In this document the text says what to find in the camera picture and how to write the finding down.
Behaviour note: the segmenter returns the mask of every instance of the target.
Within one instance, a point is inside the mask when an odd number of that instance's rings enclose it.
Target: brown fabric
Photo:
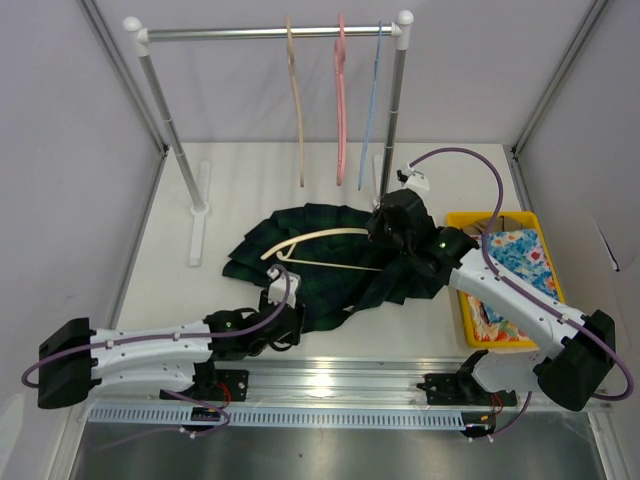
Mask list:
[[[467,235],[481,235],[486,229],[487,224],[489,223],[489,219],[491,217],[483,218],[473,223],[472,225],[468,225],[462,228],[462,231]],[[516,230],[524,229],[524,225],[517,220],[514,220],[511,217],[507,217],[504,215],[499,215],[496,219],[496,223],[493,225],[491,232],[515,232]]]

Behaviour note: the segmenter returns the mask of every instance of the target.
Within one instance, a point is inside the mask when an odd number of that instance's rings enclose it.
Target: white pipe connector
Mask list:
[[[142,28],[142,23],[136,17],[127,17],[122,22],[124,29],[131,34],[131,41],[139,57],[149,55],[149,35],[146,28]]]
[[[401,10],[398,13],[395,26],[401,31],[396,38],[396,50],[406,50],[409,48],[409,36],[411,35],[411,24],[413,23],[413,13],[409,10]]]

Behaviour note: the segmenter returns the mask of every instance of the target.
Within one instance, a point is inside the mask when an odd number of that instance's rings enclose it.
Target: floral cloth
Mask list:
[[[538,290],[558,300],[558,291],[544,253],[540,236],[534,229],[498,232],[489,235],[489,254],[504,267]],[[523,342],[529,337],[491,307],[467,295],[471,307],[473,335],[478,342]]]

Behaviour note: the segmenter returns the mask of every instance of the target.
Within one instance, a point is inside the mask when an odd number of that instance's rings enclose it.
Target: gray floor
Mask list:
[[[94,450],[145,428],[89,424],[73,479],[605,478],[580,414],[527,414],[493,444],[468,444],[457,432],[235,427],[195,440],[158,433]]]

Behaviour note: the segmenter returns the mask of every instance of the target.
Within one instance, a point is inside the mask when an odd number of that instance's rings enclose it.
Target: white table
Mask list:
[[[442,144],[396,145],[394,170]],[[503,210],[520,210],[501,145],[464,145],[485,155],[504,182]],[[256,307],[260,289],[222,277],[227,255],[243,236],[274,210],[307,202],[371,210],[373,189],[367,171],[358,192],[359,143],[349,144],[345,181],[335,184],[337,145],[306,144],[306,186],[298,185],[295,143],[192,143],[184,145],[194,174],[211,162],[211,216],[203,262],[187,266],[192,216],[190,198],[172,152],[166,159],[117,327],[137,330],[180,325],[216,310]],[[382,151],[381,144],[370,152]],[[423,162],[419,170],[431,184],[427,209],[443,224],[452,211],[490,211],[497,189],[478,160],[447,153]],[[399,187],[395,178],[389,190]],[[285,353],[266,350],[260,359],[339,358],[349,360],[460,360],[469,356],[455,292],[443,288],[432,300],[408,299],[404,306],[384,303],[359,312],[332,332],[306,334]]]

